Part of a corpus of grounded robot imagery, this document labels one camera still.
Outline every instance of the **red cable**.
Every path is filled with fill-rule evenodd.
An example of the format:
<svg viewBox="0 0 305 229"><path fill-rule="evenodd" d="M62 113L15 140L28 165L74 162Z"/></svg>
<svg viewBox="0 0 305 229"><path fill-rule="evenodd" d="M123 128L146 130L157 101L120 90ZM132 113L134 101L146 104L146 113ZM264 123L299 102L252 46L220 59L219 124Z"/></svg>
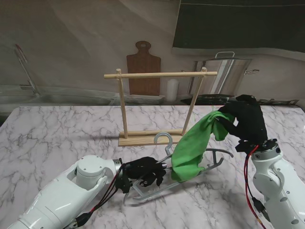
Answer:
<svg viewBox="0 0 305 229"><path fill-rule="evenodd" d="M260 225L266 229L266 227L263 225L262 221L259 219L259 217L257 216L256 212L254 211L249 197L248 197L248 174L246 173L246 166L248 165L249 162L249 158L251 157L251 155L257 150L258 146L255 146L254 149L249 153L249 156L246 158L246 160L244 161L244 179L245 179L245 192L246 192L246 199L247 199L247 203L248 206L250 208L250 210L252 211L253 215L255 216L256 220L260 223Z"/></svg>
<svg viewBox="0 0 305 229"><path fill-rule="evenodd" d="M95 208L96 208L100 203L102 203L102 202L104 201L105 196L107 195L108 191L110 190L111 186L113 185L114 181L116 180L116 178L117 178L118 174L120 173L121 169L122 169L122 166L120 167L119 171L115 174L114 178L112 179L112 181L111 181L109 187L107 188L107 191L105 192L105 194L104 194L104 196L102 197L102 199L100 200L100 202L99 202L97 205L95 205L95 206L90 210L90 212L94 212Z"/></svg>

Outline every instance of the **marble table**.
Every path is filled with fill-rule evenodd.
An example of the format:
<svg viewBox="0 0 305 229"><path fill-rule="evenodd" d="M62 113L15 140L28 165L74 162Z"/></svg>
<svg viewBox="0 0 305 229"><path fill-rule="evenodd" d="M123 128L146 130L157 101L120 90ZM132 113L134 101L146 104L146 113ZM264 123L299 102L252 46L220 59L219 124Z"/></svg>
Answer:
<svg viewBox="0 0 305 229"><path fill-rule="evenodd" d="M128 106L129 130L182 128L187 106ZM190 120L218 107L196 106ZM298 107L262 107L269 138L279 145L305 180L305 115ZM49 106L15 109L0 127L0 228L5 229L23 213L35 195L58 174L84 155L124 162L143 156L161 159L164 146L118 147L122 115L117 106ZM174 188L166 196L136 207L122 205L123 194L94 214L86 229L259 229L244 193L245 154L234 147L238 139L228 136L209 147L233 152L223 164L202 177ZM212 154L206 153L208 164ZM250 162L249 177L255 168ZM250 187L256 197L262 195ZM268 229L272 226L263 219Z"/></svg>

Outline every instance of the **wall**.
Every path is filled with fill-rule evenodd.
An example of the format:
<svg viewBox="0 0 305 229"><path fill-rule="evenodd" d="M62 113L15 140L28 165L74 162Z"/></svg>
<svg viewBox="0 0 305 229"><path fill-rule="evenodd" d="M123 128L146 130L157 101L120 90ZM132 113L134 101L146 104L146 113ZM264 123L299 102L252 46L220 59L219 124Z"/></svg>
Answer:
<svg viewBox="0 0 305 229"><path fill-rule="evenodd" d="M204 56L171 53L178 0L0 0L0 84L26 83L13 47L18 43L40 86L117 91L103 74L127 72L126 55L140 40L152 44L163 72L191 71ZM254 55L239 93L259 98L304 98L305 64L268 55ZM179 79L185 94L189 79ZM165 94L166 81L161 81Z"/></svg>
<svg viewBox="0 0 305 229"><path fill-rule="evenodd" d="M259 98L304 99L305 62L271 55L247 56L252 59L248 69L259 69L245 75L238 94Z"/></svg>

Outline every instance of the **wooden rod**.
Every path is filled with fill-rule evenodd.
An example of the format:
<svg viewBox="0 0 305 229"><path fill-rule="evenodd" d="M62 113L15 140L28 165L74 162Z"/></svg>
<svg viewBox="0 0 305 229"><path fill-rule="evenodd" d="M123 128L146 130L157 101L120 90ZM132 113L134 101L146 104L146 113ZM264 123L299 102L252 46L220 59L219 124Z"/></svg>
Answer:
<svg viewBox="0 0 305 229"><path fill-rule="evenodd" d="M205 67L203 67L201 69L201 71L206 72L207 69ZM192 102L191 102L191 105L190 105L190 109L189 109L189 112L187 113L187 117L186 117L184 127L183 127L183 130L182 130L182 134L181 134L182 136L185 134L187 126L189 124L189 121L190 121L190 118L191 118L191 115L192 115L192 112L193 112L193 108L195 106L195 103L196 103L196 100L197 100L197 97L198 97L198 94L199 94L199 89L202 85L202 81L203 81L203 76L199 78L199 81L197 83L196 90L195 90L195 93L193 95L193 99L192 99Z"/></svg>
<svg viewBox="0 0 305 229"><path fill-rule="evenodd" d="M153 135L160 132L167 132L170 135L181 135L182 129L172 129L172 130L139 130L139 131L128 131L128 136L144 136L144 135Z"/></svg>
<svg viewBox="0 0 305 229"><path fill-rule="evenodd" d="M121 70L118 68L116 70L117 74L121 74ZM118 79L119 82L119 92L120 92L120 100L121 100L121 110L122 110L122 118L123 118L123 129L124 129L124 138L128 138L128 130L127 130L127 118L126 118L126 109L125 109L125 101L124 101L124 90L123 90L123 81L121 78Z"/></svg>
<svg viewBox="0 0 305 229"><path fill-rule="evenodd" d="M217 72L181 72L181 73L126 73L126 74L105 74L105 79L130 79L130 78L161 78L161 77L195 77L195 76L216 76Z"/></svg>

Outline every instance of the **cutting board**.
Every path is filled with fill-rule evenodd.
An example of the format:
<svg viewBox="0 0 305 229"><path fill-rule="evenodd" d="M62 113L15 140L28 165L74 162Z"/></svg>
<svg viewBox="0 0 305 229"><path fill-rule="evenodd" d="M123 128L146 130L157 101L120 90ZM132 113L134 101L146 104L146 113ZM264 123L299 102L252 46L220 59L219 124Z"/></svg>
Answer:
<svg viewBox="0 0 305 229"><path fill-rule="evenodd" d="M138 53L127 56L128 73L159 73L161 58L149 54L151 44L146 41L136 42ZM160 78L129 79L130 94L159 95Z"/></svg>

